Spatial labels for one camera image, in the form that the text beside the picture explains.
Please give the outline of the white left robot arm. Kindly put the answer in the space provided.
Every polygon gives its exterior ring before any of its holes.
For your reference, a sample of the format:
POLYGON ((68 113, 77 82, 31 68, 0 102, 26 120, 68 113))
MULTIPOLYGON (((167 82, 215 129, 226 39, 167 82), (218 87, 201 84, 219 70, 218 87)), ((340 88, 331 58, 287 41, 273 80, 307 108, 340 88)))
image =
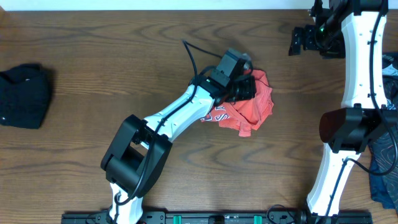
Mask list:
POLYGON ((106 173, 113 202, 108 223, 137 223, 142 200, 160 177, 173 141, 196 120, 226 101, 254 98, 254 77, 243 75, 221 86, 211 78, 195 78, 185 93, 162 111, 139 119, 127 117, 106 151, 106 173))

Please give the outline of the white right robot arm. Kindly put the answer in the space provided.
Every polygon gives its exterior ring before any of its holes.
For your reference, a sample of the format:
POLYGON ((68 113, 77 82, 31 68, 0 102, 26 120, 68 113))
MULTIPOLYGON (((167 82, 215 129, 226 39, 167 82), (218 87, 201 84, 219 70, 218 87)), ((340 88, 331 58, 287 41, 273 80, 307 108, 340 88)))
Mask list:
POLYGON ((339 109, 322 115, 319 125, 323 157, 315 184, 298 223, 371 223, 368 212, 341 212, 340 198, 361 153, 390 134, 397 111, 387 108, 382 82, 382 40, 387 1, 316 0, 314 23, 292 31, 289 55, 314 50, 345 60, 345 90, 339 109))

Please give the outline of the red orange t-shirt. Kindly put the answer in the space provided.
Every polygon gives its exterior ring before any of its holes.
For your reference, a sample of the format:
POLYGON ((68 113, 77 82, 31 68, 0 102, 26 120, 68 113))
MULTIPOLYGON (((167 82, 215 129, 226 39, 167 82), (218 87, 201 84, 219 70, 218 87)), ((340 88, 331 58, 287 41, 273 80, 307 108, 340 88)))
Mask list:
POLYGON ((214 107, 201 122, 218 122, 221 128, 239 131, 240 137, 250 137, 252 130, 258 130, 268 116, 272 114, 274 103, 271 98, 272 88, 269 86, 266 72, 254 70, 256 94, 250 100, 234 103, 224 102, 214 107))

